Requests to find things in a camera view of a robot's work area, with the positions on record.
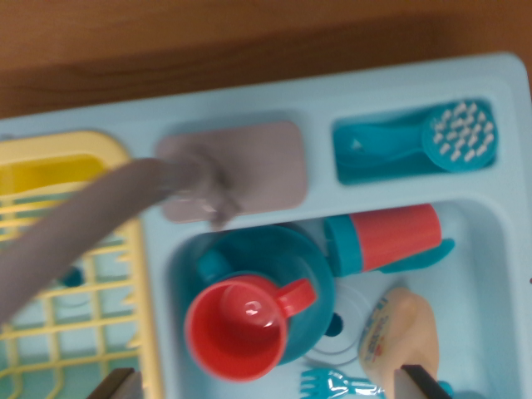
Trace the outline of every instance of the toy kitchen sink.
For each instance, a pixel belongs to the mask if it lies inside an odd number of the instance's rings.
[[[479,170],[445,172],[418,155],[372,170],[338,162],[333,137],[339,124],[420,120],[434,107],[470,99],[490,109],[498,130],[495,160]],[[326,253],[322,225],[328,216],[431,203],[455,249],[422,270],[337,278],[339,331],[318,337],[303,357],[256,381],[224,382],[192,361],[183,326],[194,252],[218,235],[191,209],[155,206],[140,216],[141,224],[121,226],[76,263],[83,284],[54,283],[3,326],[0,398],[83,398],[112,368],[135,367],[153,399],[296,399],[301,372],[310,367],[364,377],[357,361],[363,325],[379,298],[398,285],[430,303],[441,353],[438,378],[452,385],[456,398],[532,397],[532,107],[525,68],[511,55],[0,121],[2,248],[83,182],[130,158],[164,155],[168,140],[286,122],[301,146],[283,160],[292,154],[304,163],[283,173],[275,162],[284,147],[263,143],[259,169],[271,168],[279,180],[263,194],[250,183],[245,214],[227,230],[288,225]],[[283,185],[284,175],[299,176],[297,184]],[[247,176],[253,181],[253,173]],[[272,209],[261,202],[268,195],[279,201]]]

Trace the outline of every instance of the red cup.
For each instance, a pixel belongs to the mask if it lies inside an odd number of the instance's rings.
[[[278,288],[267,278],[245,274],[204,289],[185,317],[185,338],[195,361],[232,382],[256,380],[281,360],[288,318],[316,300],[302,278]]]
[[[438,214],[430,204],[350,214],[367,272],[441,244]]]

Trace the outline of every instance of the wooden table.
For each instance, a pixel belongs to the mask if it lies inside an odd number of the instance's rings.
[[[525,0],[4,0],[0,117],[483,52]]]

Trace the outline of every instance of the toy dish soap bottle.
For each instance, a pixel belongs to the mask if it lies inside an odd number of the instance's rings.
[[[440,353],[429,303],[406,288],[387,293],[367,321],[358,356],[387,399],[395,399],[394,372],[404,364],[419,364],[436,380]]]

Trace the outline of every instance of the teal handle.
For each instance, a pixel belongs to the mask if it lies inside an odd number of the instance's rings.
[[[420,126],[347,125],[333,137],[337,162],[352,168],[379,166],[423,151]]]
[[[366,378],[346,377],[347,388],[353,395],[385,398],[384,391]]]
[[[440,262],[455,247],[454,239],[443,239],[441,244],[433,249],[429,249],[420,254],[412,255],[409,258],[398,260],[393,264],[381,267],[378,270],[383,273],[397,273],[406,270],[417,270],[419,268],[428,268],[433,264]]]
[[[366,378],[346,378],[347,387],[349,388],[349,393],[353,395],[361,396],[370,396],[370,397],[381,397],[386,398],[384,390],[373,384]],[[440,387],[446,392],[447,395],[453,397],[455,395],[454,390],[449,382],[438,381]]]
[[[233,272],[225,256],[215,249],[209,249],[196,263],[196,273],[206,286],[220,281]]]

